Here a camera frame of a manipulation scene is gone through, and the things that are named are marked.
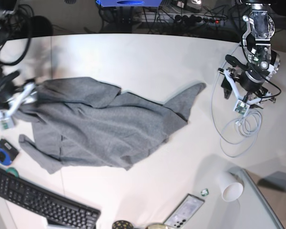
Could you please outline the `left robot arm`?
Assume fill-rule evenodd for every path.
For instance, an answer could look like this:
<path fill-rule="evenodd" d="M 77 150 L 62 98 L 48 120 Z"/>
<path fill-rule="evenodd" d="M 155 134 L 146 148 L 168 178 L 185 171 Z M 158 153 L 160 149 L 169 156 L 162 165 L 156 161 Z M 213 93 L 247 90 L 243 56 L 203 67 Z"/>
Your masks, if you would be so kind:
<path fill-rule="evenodd" d="M 281 93 L 272 94 L 264 83 L 278 71 L 280 56 L 271 49 L 271 38 L 275 33 L 273 19 L 268 15 L 267 7 L 276 4 L 275 0 L 237 0 L 234 9 L 248 6 L 250 13 L 238 15 L 238 23 L 232 15 L 229 19 L 241 36 L 240 47 L 246 62 L 240 62 L 232 55 L 226 55 L 225 60 L 231 65 L 226 70 L 221 69 L 225 76 L 224 89 L 234 93 L 236 98 L 249 104 L 261 101 L 275 101 Z"/>

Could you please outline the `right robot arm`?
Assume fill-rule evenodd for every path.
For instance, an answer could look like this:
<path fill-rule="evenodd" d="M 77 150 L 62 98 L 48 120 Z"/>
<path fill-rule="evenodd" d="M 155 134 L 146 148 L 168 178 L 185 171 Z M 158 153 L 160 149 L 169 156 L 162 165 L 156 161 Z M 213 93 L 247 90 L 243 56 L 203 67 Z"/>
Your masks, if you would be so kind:
<path fill-rule="evenodd" d="M 26 56 L 32 39 L 32 24 L 29 16 L 19 9 L 17 0 L 0 0 L 0 52 L 7 41 L 11 40 L 17 31 L 12 25 L 12 17 L 21 19 L 26 27 L 27 42 L 24 51 L 12 62 L 4 62 L 0 60 L 0 109 L 9 109 L 11 107 L 13 96 L 19 92 L 19 88 L 15 86 L 13 80 L 20 75 L 19 71 L 14 71 L 8 75 L 3 73 L 3 66 L 15 66 L 19 64 Z"/>

